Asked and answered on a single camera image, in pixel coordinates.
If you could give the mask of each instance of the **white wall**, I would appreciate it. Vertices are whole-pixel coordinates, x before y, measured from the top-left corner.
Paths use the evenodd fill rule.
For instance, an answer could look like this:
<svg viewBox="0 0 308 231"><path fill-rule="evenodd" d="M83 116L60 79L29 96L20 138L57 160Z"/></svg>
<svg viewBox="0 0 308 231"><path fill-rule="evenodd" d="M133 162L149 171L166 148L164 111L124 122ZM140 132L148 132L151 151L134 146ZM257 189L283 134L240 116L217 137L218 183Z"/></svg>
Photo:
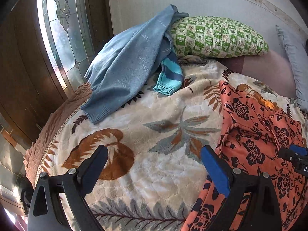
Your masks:
<svg viewBox="0 0 308 231"><path fill-rule="evenodd" d="M221 16L241 21L262 34L270 48L284 57L276 24L291 28L303 41L308 38L308 28L289 0L109 0L109 3L115 34L174 4L190 16Z"/></svg>

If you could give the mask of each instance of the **green checkered pillow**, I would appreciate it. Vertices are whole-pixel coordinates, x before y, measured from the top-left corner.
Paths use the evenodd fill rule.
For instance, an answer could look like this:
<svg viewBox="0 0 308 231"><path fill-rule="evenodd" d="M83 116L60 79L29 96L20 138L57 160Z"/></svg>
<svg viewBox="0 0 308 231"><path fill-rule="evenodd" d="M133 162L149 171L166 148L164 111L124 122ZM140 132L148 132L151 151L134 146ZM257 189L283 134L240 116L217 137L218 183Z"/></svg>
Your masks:
<svg viewBox="0 0 308 231"><path fill-rule="evenodd" d="M269 46L252 27L222 17L186 17L171 27L178 57L230 58L240 55L264 55Z"/></svg>

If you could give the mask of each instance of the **leaded glass pattern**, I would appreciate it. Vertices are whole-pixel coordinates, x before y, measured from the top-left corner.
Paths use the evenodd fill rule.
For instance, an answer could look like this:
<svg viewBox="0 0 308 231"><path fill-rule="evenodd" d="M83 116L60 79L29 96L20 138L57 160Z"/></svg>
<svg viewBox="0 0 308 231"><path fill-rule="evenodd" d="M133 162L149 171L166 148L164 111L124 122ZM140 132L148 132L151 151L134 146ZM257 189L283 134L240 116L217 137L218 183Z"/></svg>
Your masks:
<svg viewBox="0 0 308 231"><path fill-rule="evenodd" d="M37 0L38 19L48 57L69 97L87 80L94 49L84 0Z"/></svg>

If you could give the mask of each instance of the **pink pillow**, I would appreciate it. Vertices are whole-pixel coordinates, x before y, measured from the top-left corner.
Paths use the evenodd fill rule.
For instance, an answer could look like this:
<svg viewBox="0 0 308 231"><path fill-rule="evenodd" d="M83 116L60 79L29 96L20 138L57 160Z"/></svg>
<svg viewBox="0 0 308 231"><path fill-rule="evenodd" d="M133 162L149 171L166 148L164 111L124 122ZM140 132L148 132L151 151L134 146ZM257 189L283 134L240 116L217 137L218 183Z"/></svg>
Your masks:
<svg viewBox="0 0 308 231"><path fill-rule="evenodd" d="M252 77L265 83L277 94L296 99L295 81L288 60L273 50L264 56L226 58L221 63L233 72Z"/></svg>

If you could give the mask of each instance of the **orange floral garment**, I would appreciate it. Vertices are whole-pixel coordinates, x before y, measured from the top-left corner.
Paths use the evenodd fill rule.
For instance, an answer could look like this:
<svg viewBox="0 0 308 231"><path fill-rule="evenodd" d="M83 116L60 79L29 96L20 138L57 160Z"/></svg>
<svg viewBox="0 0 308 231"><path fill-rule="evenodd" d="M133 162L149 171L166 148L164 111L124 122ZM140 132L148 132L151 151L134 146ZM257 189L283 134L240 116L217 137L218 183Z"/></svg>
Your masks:
<svg viewBox="0 0 308 231"><path fill-rule="evenodd" d="M293 171L291 163L278 158L278 151L290 144L303 146L301 123L282 109L274 111L260 105L225 81L219 85L224 119L215 152L243 173L269 173L279 202L282 230L289 230L306 205L307 181ZM224 199L208 176L181 231L205 231ZM248 200L249 194L245 194L230 230L239 227Z"/></svg>

